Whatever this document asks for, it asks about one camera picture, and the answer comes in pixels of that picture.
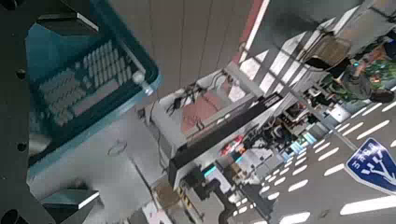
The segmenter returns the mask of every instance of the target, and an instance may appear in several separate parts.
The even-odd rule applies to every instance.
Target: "blue sign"
[[[396,164],[388,150],[369,138],[346,163],[358,182],[389,194],[396,193]]]

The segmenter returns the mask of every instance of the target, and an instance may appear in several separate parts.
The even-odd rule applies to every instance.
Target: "metal bar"
[[[250,55],[248,50],[243,48],[243,51],[247,53],[247,55]],[[251,58],[253,58],[256,63],[261,64],[260,60],[256,58],[256,56],[250,55]],[[296,91],[294,91],[291,87],[289,87],[281,78],[279,78],[277,75],[275,75],[271,70],[269,70],[268,74],[270,74],[275,80],[277,80],[280,84],[284,86],[284,88],[295,98],[297,98],[303,105],[308,108],[309,112],[311,112],[317,119],[320,120],[322,124],[326,126],[326,128],[332,130],[337,137],[341,139],[352,151],[358,150],[358,148],[347,138],[345,138],[343,135],[341,135],[337,130],[334,129],[334,127],[328,123],[300,94],[298,94]]]

